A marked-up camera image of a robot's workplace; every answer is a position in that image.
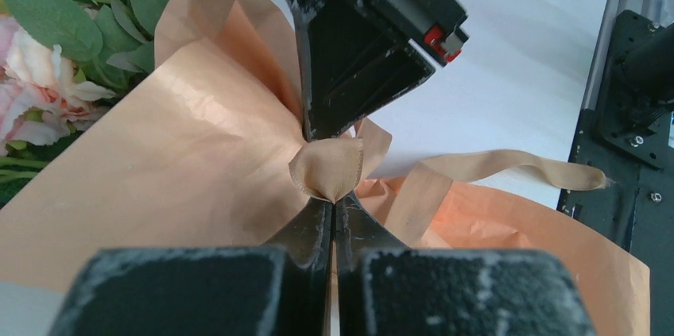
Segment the bolt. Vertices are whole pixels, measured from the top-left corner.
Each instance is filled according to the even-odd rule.
[[[632,137],[631,139],[629,139],[629,143],[630,143],[634,148],[636,148],[636,147],[638,147],[639,145],[644,144],[644,138],[641,137],[641,136],[639,136],[639,135],[637,135],[637,136]]]
[[[656,191],[652,192],[649,198],[654,203],[660,203],[662,201],[662,195]]]

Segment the peach wrapping paper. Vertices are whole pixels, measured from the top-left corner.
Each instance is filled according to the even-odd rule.
[[[306,178],[294,169],[294,181],[289,173],[308,147],[294,34],[272,2],[171,0],[156,46],[157,70],[0,210],[0,281],[65,292],[101,248],[257,245],[307,202],[295,183],[330,183],[323,172]],[[390,137],[362,126],[358,138],[340,139],[355,151],[344,162],[353,176],[325,199],[353,188],[385,154]],[[321,152],[305,170],[329,158]],[[493,167],[499,154],[482,165]],[[546,176],[551,160],[520,156],[501,166],[543,160]],[[358,195],[409,244],[546,249],[577,278],[600,334],[649,333],[640,261],[553,210],[453,182],[460,176],[443,163],[422,162],[407,179],[363,180]],[[578,176],[581,188],[605,182],[592,170]],[[424,189],[435,201],[422,212],[402,204]]]

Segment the crumpled paper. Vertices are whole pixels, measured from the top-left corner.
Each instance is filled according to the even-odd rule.
[[[306,142],[294,35],[279,9],[171,0],[155,41],[157,70],[0,210],[0,281],[65,292],[101,248],[257,245],[307,202],[289,173]],[[381,152],[357,141],[362,170],[374,169]],[[421,165],[424,188],[435,186],[423,220],[396,206],[415,179],[358,186],[394,234],[547,249],[578,277],[600,334],[648,334],[648,269],[636,258],[553,210]]]

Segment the artificial flower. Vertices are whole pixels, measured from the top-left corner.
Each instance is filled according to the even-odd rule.
[[[69,134],[70,129],[66,122],[45,111],[42,113],[42,122],[19,120],[11,140],[23,140],[33,145],[52,145]]]
[[[61,117],[68,120],[75,129],[79,131],[86,131],[91,128],[100,118],[103,117],[108,110],[108,107],[91,106],[86,109],[70,107],[70,110],[64,110]]]
[[[7,52],[6,74],[14,79],[56,91],[70,106],[88,107],[89,102],[112,98],[114,92],[93,82],[77,83],[72,61],[61,56],[61,47],[51,50],[19,29]]]
[[[10,79],[0,84],[0,139],[7,138],[15,122],[31,108],[50,110],[53,101],[38,88]]]
[[[70,133],[64,120],[48,110],[54,109],[52,96],[37,86],[10,79],[0,84],[0,156],[6,156],[10,141],[50,145]],[[31,109],[45,110],[42,122],[26,120]]]
[[[14,34],[21,28],[13,17],[0,17],[0,67],[7,63],[7,52]]]

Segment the tan ribbon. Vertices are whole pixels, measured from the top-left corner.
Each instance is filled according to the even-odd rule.
[[[382,162],[392,139],[390,133],[368,119],[356,127],[355,139],[314,141],[300,149],[289,165],[292,181],[300,191],[335,203]],[[436,156],[416,164],[389,212],[378,213],[378,218],[384,219],[384,226],[406,245],[438,245],[442,238],[428,227],[453,181],[470,183],[518,166],[534,167],[550,185],[561,189],[589,191],[607,185],[606,175],[597,168],[523,151],[499,149]]]

